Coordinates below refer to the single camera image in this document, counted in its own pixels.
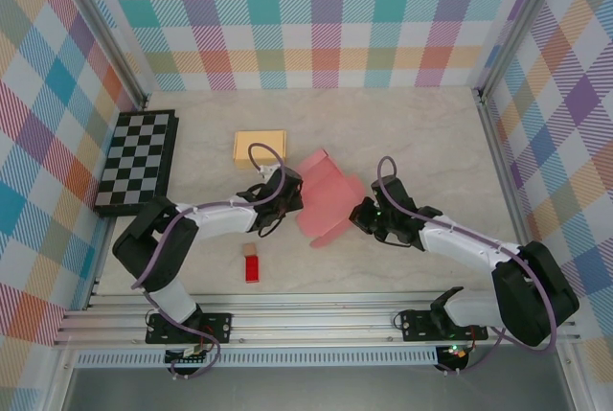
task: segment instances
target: checkered board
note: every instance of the checkered board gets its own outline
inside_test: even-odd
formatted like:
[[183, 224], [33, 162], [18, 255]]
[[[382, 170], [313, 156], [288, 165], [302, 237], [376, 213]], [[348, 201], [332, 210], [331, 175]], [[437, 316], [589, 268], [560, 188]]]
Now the checkered board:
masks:
[[166, 194], [178, 123], [173, 110], [120, 114], [96, 197], [99, 215], [136, 215]]

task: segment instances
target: yellow sponge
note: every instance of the yellow sponge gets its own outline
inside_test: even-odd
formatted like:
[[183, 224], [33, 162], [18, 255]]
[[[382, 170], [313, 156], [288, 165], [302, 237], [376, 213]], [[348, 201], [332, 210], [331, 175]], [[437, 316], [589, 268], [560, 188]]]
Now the yellow sponge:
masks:
[[[285, 130], [237, 131], [234, 138], [234, 163], [239, 169], [252, 169], [247, 150], [252, 143], [263, 143], [273, 148], [285, 161]], [[264, 148], [253, 148], [258, 165], [274, 165], [277, 159]]]

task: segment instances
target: red block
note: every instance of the red block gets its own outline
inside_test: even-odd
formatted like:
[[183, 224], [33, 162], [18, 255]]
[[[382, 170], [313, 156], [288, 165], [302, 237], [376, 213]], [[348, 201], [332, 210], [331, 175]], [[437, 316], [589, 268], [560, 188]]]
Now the red block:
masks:
[[258, 256], [245, 256], [245, 282], [256, 284], [260, 281], [260, 264]]

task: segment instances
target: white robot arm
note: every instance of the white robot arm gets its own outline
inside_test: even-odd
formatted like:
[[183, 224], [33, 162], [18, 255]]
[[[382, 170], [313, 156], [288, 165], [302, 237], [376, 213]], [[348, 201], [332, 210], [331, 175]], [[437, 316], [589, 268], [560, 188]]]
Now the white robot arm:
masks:
[[166, 233], [166, 243], [141, 285], [148, 297], [169, 318], [178, 324], [198, 328], [202, 312], [178, 278], [179, 269], [192, 243], [233, 232], [258, 232], [263, 237], [261, 233], [264, 229], [269, 228], [266, 232], [269, 234], [285, 214], [302, 209], [302, 178], [287, 167], [284, 170], [285, 182], [280, 193], [261, 205], [249, 204], [268, 198], [278, 189], [282, 178], [278, 166], [261, 167], [264, 183], [237, 193], [225, 202], [216, 202], [215, 206], [199, 209], [193, 205], [174, 204], [165, 197], [156, 197], [117, 239], [113, 254], [128, 272], [137, 279], [141, 278], [158, 246], [155, 232], [165, 233], [177, 214], [190, 211]]
[[[430, 317], [442, 338], [459, 327], [480, 326], [506, 328], [519, 341], [537, 346], [550, 333], [545, 305], [538, 291], [521, 267], [501, 249], [507, 249], [524, 261], [543, 284], [554, 309], [559, 326], [579, 309], [579, 300], [545, 245], [532, 241], [525, 246], [495, 242], [498, 248], [483, 244], [474, 237], [479, 234], [457, 224], [443, 212], [432, 207], [417, 208], [395, 175], [381, 180], [391, 198], [402, 208], [422, 217], [436, 219], [426, 222], [405, 215], [387, 199], [379, 182], [371, 185], [376, 204], [370, 197], [353, 209], [351, 221], [376, 240], [390, 243], [394, 235], [399, 246], [412, 246], [421, 251], [445, 255], [477, 271], [491, 275], [493, 291], [471, 291], [456, 286], [446, 291], [431, 305]], [[460, 233], [468, 231], [473, 237]]]

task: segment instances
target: plaid wall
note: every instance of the plaid wall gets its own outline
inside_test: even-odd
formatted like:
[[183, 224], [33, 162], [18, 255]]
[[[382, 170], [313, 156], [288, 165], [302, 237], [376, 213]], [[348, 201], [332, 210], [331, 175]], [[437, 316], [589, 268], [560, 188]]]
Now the plaid wall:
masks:
[[0, 410], [28, 410], [105, 222], [91, 210], [132, 101], [72, 0], [0, 0]]
[[134, 58], [134, 54], [130, 52], [127, 42], [125, 41], [125, 36], [122, 33], [122, 30], [120, 30], [119, 27], [117, 26], [117, 21], [115, 20], [115, 17], [109, 10], [104, 0], [95, 0], [95, 1], [98, 4], [98, 8], [102, 14], [102, 17], [106, 21], [106, 25], [108, 26], [111, 33], [113, 34], [113, 37], [117, 41], [119, 48], [124, 53], [125, 59], [127, 60], [127, 63], [130, 65], [130, 68], [132, 69], [132, 72], [134, 73], [136, 80], [139, 82], [143, 90], [148, 91], [150, 89], [150, 86], [148, 85], [147, 81], [143, 77], [141, 67], [139, 66], [138, 62]]
[[547, 0], [492, 113], [530, 229], [589, 311], [586, 351], [613, 399], [612, 39], [613, 0]]
[[480, 89], [483, 87], [486, 79], [488, 78], [489, 71], [491, 71], [491, 66], [493, 65], [494, 61], [498, 58], [500, 49], [505, 44], [505, 42], [507, 42], [507, 39], [509, 38], [509, 34], [511, 33], [511, 28], [515, 24], [517, 15], [522, 10], [525, 3], [526, 3], [526, 0], [515, 0], [515, 3], [513, 4], [513, 8], [511, 9], [511, 11], [509, 12], [509, 15], [507, 16], [507, 20], [505, 21], [505, 24], [503, 25], [503, 28], [500, 31], [500, 34], [496, 38], [496, 43], [494, 44], [493, 49], [491, 49], [491, 52], [489, 53], [488, 60], [486, 61], [486, 66], [483, 68], [483, 71], [479, 75], [479, 79], [477, 80], [476, 88]]
[[118, 1], [163, 90], [467, 84], [507, 18], [503, 0]]

